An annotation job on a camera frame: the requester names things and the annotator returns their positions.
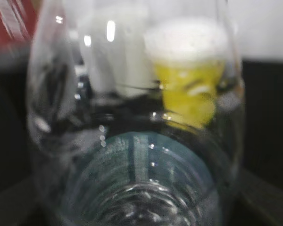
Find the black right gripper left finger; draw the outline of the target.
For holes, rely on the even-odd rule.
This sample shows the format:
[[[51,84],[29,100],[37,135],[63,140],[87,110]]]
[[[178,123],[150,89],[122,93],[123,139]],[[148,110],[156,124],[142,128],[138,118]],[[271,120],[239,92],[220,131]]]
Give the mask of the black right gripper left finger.
[[[27,177],[0,193],[0,226],[16,226],[36,209],[38,194],[34,181]]]

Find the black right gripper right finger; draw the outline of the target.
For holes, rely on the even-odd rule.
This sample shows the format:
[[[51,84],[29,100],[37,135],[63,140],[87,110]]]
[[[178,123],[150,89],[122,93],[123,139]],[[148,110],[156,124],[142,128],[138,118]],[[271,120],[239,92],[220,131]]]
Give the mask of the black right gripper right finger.
[[[239,175],[239,199],[271,226],[283,226],[283,190],[246,169]]]

